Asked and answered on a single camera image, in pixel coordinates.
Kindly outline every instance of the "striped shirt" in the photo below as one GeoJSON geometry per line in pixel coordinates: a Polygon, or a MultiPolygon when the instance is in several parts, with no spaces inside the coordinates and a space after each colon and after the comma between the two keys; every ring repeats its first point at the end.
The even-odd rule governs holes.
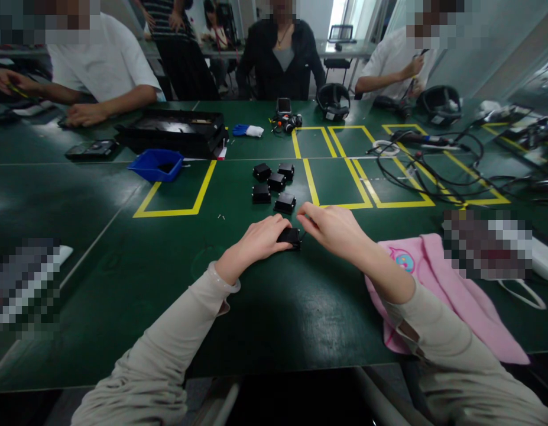
{"type": "Polygon", "coordinates": [[[182,16],[185,28],[179,29],[178,33],[171,29],[169,25],[169,16],[173,12],[174,0],[144,0],[143,4],[145,10],[153,16],[155,20],[155,28],[151,33],[154,39],[179,36],[197,40],[185,11],[183,11],[182,16]]]}

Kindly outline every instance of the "gray top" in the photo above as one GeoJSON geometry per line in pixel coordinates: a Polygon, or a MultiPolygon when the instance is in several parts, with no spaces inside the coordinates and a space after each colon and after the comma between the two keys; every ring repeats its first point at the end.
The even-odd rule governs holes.
{"type": "Polygon", "coordinates": [[[295,56],[292,47],[289,47],[285,50],[278,50],[274,48],[274,55],[276,56],[276,58],[278,58],[278,62],[280,63],[281,68],[284,70],[284,72],[287,71],[291,61],[293,61],[293,57],[295,56]]]}

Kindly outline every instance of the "multimeter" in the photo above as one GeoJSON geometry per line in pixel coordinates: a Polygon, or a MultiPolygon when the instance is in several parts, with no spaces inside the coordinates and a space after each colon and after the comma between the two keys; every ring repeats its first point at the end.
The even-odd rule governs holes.
{"type": "Polygon", "coordinates": [[[118,142],[112,139],[99,140],[91,146],[77,145],[65,152],[69,160],[94,160],[107,158],[118,148],[118,142]]]}

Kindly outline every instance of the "blue plastic bin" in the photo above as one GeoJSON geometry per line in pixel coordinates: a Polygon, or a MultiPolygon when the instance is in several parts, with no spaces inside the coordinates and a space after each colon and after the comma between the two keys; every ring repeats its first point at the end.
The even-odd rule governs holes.
{"type": "Polygon", "coordinates": [[[128,166],[128,170],[133,170],[145,180],[150,182],[172,182],[181,170],[183,165],[183,156],[175,151],[169,150],[146,150],[141,153],[136,161],[128,166]],[[158,169],[163,164],[173,163],[175,166],[169,173],[158,169]]]}

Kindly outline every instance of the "black jacket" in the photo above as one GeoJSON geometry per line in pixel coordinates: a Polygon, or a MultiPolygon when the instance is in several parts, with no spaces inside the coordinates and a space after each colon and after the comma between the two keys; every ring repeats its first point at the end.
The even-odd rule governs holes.
{"type": "Polygon", "coordinates": [[[272,18],[256,22],[248,30],[244,55],[236,71],[240,99],[251,97],[248,74],[254,67],[258,80],[257,96],[261,101],[275,101],[277,98],[307,100],[310,72],[313,72],[317,88],[325,84],[315,37],[306,22],[295,21],[291,37],[294,59],[286,72],[273,52],[277,37],[278,27],[272,18]]]}

